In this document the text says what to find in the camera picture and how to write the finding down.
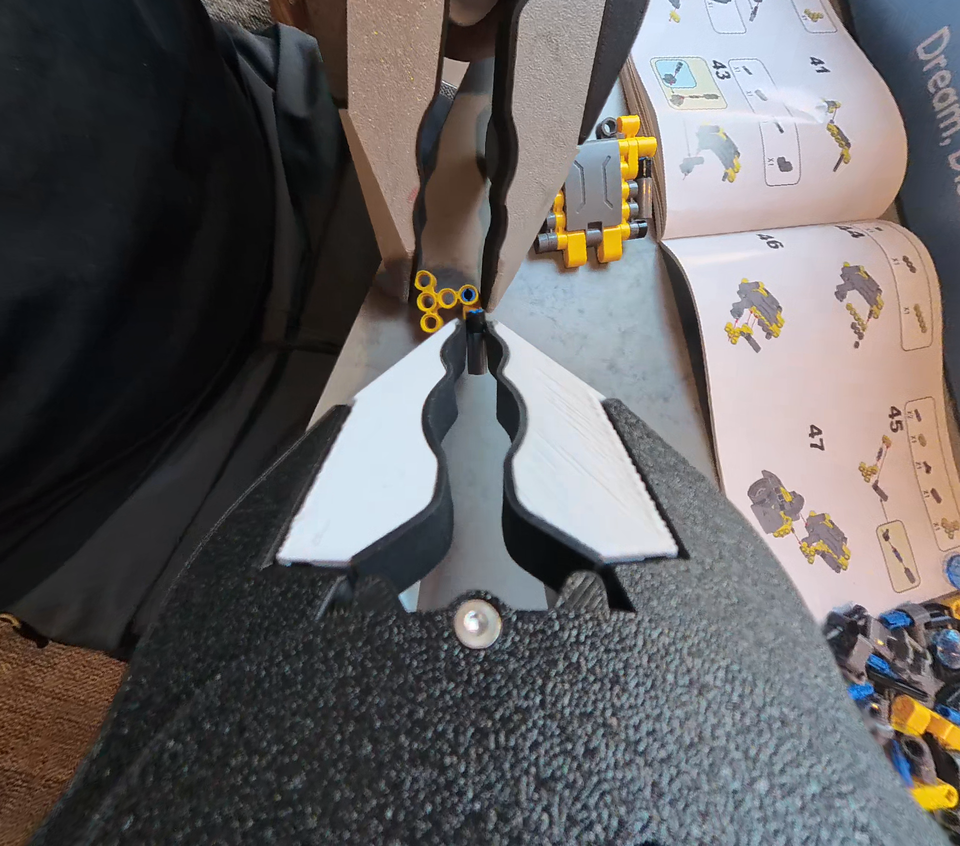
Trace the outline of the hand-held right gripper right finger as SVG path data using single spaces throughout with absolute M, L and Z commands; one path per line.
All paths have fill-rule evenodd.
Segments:
M 605 396 L 508 327 L 486 329 L 496 414 L 510 437 L 503 534 L 518 564 L 624 564 L 678 545 Z

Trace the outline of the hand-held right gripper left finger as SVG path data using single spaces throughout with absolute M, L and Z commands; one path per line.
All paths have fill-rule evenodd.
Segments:
M 378 542 L 427 511 L 440 473 L 428 397 L 463 369 L 464 326 L 451 322 L 368 383 L 292 517 L 279 564 L 363 567 Z

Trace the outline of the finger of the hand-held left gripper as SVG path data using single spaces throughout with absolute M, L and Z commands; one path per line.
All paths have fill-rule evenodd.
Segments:
M 446 0 L 346 0 L 343 128 L 388 271 L 409 271 L 418 133 L 441 75 Z
M 581 143 L 606 0 L 520 0 L 497 33 L 482 303 L 517 274 Z

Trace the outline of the yellow grey brick assembly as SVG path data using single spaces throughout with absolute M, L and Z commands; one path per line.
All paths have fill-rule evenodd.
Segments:
M 570 166 L 534 241 L 536 253 L 560 252 L 565 266 L 576 268 L 594 250 L 607 264 L 621 259 L 626 241 L 647 235 L 658 142 L 641 130 L 636 115 L 601 121 Z

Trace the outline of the black grey pin connector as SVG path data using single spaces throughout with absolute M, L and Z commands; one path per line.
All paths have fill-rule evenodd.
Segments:
M 471 375 L 487 372 L 486 312 L 481 307 L 466 309 L 463 313 L 466 368 Z

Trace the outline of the yellow three-hole connector brick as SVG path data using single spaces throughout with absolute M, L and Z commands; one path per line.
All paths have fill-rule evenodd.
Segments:
M 426 269 L 414 276 L 415 305 L 421 312 L 419 325 L 422 332 L 433 334 L 443 325 L 444 313 L 460 303 L 459 291 L 450 287 L 438 287 L 436 276 Z

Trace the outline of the grey desk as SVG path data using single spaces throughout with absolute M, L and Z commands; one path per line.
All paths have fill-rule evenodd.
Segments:
M 621 399 L 716 485 L 702 353 L 689 348 L 697 322 L 688 295 L 678 308 L 675 278 L 647 239 L 628 243 L 619 262 L 573 271 L 558 257 L 530 253 L 494 317 L 602 394 Z M 459 415 L 442 442 L 454 501 L 452 544 L 439 566 L 402 594 L 408 608 L 443 608 L 478 589 L 525 610 L 554 601 L 510 557 L 501 534 L 510 440 L 497 420 L 497 389 L 488 374 L 465 373 L 458 381 Z

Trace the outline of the open instruction booklet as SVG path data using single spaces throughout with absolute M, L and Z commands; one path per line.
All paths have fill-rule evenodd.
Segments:
M 903 120 L 831 0 L 650 0 L 625 69 L 726 495 L 817 617 L 958 593 L 939 282 Z

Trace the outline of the blue cardboard box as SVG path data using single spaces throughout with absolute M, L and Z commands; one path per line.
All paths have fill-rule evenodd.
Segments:
M 848 0 L 858 41 L 904 120 L 908 226 L 940 271 L 959 265 L 959 0 Z

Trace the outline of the person's body in black clothing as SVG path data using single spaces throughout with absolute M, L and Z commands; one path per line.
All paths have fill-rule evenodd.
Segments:
M 312 37 L 1 19 L 2 612 L 117 654 L 306 426 L 380 256 Z

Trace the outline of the pile of loose brick pieces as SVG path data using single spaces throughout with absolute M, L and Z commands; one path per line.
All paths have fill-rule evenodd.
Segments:
M 958 594 L 879 615 L 846 605 L 822 631 L 871 734 L 915 801 L 958 843 Z

